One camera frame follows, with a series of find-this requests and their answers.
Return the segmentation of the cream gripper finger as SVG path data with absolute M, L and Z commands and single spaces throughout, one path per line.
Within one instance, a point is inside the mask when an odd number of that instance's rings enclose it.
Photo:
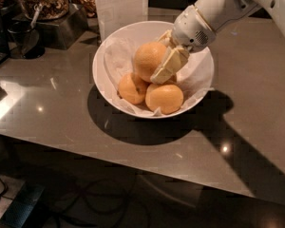
M 169 47 L 162 62 L 150 77 L 151 82 L 159 85 L 167 82 L 188 63 L 189 56 L 189 51 L 182 46 Z
M 168 29 L 166 30 L 158 39 L 157 41 L 164 44 L 166 47 L 171 47 L 173 48 L 175 45 L 174 45 L 174 42 L 173 42 L 173 39 L 172 39 L 172 30 L 171 29 Z

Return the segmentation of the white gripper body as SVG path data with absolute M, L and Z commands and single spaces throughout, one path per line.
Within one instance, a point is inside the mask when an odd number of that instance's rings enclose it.
M 204 50 L 216 39 L 216 34 L 194 5 L 187 7 L 177 17 L 171 36 L 177 45 L 191 52 Z

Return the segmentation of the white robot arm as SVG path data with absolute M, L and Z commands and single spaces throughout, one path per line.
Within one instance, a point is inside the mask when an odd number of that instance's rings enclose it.
M 168 81 L 188 62 L 191 52 L 203 50 L 225 26 L 260 9 L 270 14 L 285 37 L 285 0 L 198 0 L 187 7 L 173 28 L 160 37 L 169 49 L 151 76 L 151 82 Z

